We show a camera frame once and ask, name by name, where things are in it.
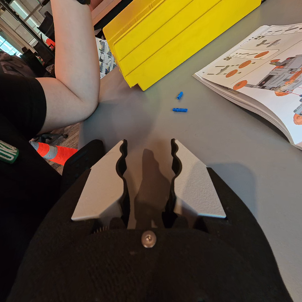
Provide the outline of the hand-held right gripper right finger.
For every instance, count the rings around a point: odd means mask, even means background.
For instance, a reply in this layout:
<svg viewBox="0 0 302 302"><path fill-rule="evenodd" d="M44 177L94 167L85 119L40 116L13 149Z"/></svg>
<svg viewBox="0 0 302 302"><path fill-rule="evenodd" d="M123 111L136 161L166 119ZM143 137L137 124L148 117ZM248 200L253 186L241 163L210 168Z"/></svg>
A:
<svg viewBox="0 0 302 302"><path fill-rule="evenodd" d="M184 217L189 226L201 217L225 219L207 166L177 139L171 139L171 155L175 176L162 212L165 228L171 228L179 217Z"/></svg>

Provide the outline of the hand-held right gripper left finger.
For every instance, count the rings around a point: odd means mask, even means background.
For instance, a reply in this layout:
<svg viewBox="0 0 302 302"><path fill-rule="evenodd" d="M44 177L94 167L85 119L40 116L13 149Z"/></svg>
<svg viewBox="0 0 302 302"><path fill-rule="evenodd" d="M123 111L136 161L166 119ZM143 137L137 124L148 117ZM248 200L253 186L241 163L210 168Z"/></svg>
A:
<svg viewBox="0 0 302 302"><path fill-rule="evenodd" d="M72 221L96 219L109 226L120 218L127 228L130 216L130 197L124 173L127 170L127 140L119 141L90 170Z"/></svg>

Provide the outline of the instruction booklet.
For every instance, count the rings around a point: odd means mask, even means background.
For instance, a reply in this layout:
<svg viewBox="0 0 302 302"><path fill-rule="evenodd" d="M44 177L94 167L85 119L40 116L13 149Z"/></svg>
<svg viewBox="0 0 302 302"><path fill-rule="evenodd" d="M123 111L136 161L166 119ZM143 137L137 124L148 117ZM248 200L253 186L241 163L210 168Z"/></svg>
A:
<svg viewBox="0 0 302 302"><path fill-rule="evenodd" d="M302 149L302 24L264 25L193 75Z"/></svg>

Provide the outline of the yellow plastic bin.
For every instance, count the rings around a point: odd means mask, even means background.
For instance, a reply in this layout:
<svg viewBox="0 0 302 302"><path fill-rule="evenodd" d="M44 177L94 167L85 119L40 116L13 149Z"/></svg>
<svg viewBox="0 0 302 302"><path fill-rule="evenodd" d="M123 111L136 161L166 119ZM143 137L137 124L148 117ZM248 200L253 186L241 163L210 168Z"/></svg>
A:
<svg viewBox="0 0 302 302"><path fill-rule="evenodd" d="M147 90L252 12L261 0L132 1L103 33L129 85Z"/></svg>

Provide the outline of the person's left forearm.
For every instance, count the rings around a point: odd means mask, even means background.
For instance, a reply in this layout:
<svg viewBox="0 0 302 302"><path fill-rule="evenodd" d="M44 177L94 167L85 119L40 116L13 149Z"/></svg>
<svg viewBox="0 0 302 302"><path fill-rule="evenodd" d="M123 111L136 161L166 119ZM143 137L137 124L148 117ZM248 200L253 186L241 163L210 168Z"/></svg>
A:
<svg viewBox="0 0 302 302"><path fill-rule="evenodd" d="M83 121L99 102L100 70L92 14L88 4L51 1L55 29L55 75L75 97L67 110Z"/></svg>

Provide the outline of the grey desk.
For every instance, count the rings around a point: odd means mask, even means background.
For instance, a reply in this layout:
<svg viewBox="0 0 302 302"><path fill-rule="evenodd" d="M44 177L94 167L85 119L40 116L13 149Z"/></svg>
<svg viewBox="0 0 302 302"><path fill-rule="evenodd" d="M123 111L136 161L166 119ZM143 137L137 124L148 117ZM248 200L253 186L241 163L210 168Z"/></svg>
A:
<svg viewBox="0 0 302 302"><path fill-rule="evenodd" d="M301 23L301 1L265 1L144 92L130 88L114 69L101 79L98 108L80 124L78 147L99 139L107 152L128 141L128 227L145 229L163 226L174 176L171 139L179 140L250 209L293 301L301 301L301 151L267 120L192 77L260 26L296 23Z"/></svg>

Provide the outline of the black chair base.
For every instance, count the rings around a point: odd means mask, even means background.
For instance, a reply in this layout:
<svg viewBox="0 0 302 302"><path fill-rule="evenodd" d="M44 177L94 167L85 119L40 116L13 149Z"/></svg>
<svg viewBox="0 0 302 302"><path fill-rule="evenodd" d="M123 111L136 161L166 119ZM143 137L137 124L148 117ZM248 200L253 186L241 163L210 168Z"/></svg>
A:
<svg viewBox="0 0 302 302"><path fill-rule="evenodd" d="M67 134L54 134L51 132L43 133L43 134L38 134L35 137L32 138L33 141L35 142L40 142L40 143L47 143L47 140L52 141L53 139L57 139L63 137L64 139L68 138Z"/></svg>

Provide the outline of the person's black shirt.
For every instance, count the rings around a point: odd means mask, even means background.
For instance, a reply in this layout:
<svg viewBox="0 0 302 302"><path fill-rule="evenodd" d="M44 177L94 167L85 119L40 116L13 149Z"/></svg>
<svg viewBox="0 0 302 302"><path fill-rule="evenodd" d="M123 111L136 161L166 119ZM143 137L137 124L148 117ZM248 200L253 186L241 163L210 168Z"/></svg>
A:
<svg viewBox="0 0 302 302"><path fill-rule="evenodd" d="M35 78L1 74L0 139L19 151L16 160L0 162L1 301L13 286L28 245L59 197L60 174L29 141L44 124L43 88Z"/></svg>

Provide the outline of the printed photo leaflet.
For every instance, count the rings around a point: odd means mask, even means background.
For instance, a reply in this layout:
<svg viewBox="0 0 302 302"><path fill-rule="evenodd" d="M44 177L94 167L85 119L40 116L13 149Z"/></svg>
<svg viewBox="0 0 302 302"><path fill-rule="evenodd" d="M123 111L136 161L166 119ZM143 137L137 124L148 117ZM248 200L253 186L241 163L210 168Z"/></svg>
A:
<svg viewBox="0 0 302 302"><path fill-rule="evenodd" d="M117 64L106 40L96 37L99 56L100 78L105 77Z"/></svg>

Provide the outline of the black office chair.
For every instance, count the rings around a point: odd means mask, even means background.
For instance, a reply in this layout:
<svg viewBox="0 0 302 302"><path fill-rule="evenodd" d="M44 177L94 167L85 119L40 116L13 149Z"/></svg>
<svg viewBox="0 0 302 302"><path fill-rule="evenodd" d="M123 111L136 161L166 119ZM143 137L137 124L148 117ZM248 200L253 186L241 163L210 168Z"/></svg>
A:
<svg viewBox="0 0 302 302"><path fill-rule="evenodd" d="M55 42L55 31L54 31L54 22L53 16L45 11L45 18L38 29L49 39Z"/></svg>

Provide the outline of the large window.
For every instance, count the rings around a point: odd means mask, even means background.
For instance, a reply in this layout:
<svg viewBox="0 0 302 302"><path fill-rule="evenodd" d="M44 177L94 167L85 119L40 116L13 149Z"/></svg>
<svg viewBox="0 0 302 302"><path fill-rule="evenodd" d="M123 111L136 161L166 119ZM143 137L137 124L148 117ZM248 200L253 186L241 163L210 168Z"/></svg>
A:
<svg viewBox="0 0 302 302"><path fill-rule="evenodd" d="M2 30L0 31L0 49L11 56L21 58L21 48Z"/></svg>

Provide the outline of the brown table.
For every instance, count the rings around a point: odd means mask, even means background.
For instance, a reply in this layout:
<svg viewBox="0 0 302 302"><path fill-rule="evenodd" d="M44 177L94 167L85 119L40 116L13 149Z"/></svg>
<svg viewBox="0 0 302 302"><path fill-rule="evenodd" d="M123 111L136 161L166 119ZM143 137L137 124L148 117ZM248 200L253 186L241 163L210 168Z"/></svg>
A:
<svg viewBox="0 0 302 302"><path fill-rule="evenodd" d="M108 14L121 0L91 0L90 10L93 25L96 25L106 14Z"/></svg>

